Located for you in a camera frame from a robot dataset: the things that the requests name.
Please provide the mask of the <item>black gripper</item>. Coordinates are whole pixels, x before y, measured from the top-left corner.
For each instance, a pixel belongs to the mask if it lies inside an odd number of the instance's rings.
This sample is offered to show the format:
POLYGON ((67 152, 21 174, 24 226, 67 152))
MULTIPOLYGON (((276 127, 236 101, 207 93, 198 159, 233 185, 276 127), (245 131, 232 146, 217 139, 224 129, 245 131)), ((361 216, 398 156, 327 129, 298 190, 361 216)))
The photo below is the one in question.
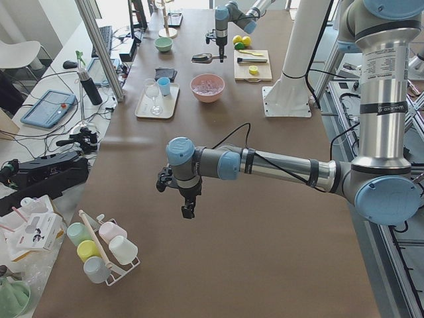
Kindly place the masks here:
POLYGON ((224 62, 224 54, 225 54, 225 44, 217 44, 219 48, 219 61, 220 63, 224 62))
POLYGON ((185 198, 185 202, 181 207, 182 216, 185 219, 193 219, 195 217, 196 197, 201 195, 202 190, 201 177, 193 177, 185 181, 178 180, 178 189, 185 198))

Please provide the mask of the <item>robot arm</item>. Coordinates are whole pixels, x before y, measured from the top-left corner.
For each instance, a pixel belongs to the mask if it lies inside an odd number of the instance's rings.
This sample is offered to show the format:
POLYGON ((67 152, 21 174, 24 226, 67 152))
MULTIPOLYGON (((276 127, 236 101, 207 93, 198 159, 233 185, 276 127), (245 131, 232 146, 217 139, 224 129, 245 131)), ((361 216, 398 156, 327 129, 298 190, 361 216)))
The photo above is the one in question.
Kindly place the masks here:
MULTIPOLYGON (((223 57, 228 24, 252 33, 257 21, 275 1, 257 1, 243 13, 235 1, 215 9, 215 37, 223 57)), ((310 117, 307 80, 333 1, 301 1, 291 32, 280 79, 265 87, 267 117, 310 117)), ((176 187, 185 198, 182 215, 195 217, 202 176, 235 180, 240 172, 300 182, 318 191, 335 193, 353 204, 365 219, 397 225, 412 217, 421 204, 420 190, 411 180, 411 164, 403 156, 408 111, 409 43, 421 31, 423 1, 342 1, 339 49, 362 52, 360 75, 359 153, 352 162, 320 162, 232 145, 196 147, 186 137, 166 146, 171 181, 158 175, 156 187, 176 187)))
POLYGON ((234 23, 247 34, 252 34, 257 21, 264 15, 274 0, 258 0, 243 13, 236 1, 229 1, 215 9, 215 42, 219 48, 219 61, 224 62, 225 46, 228 41, 228 24, 234 23))

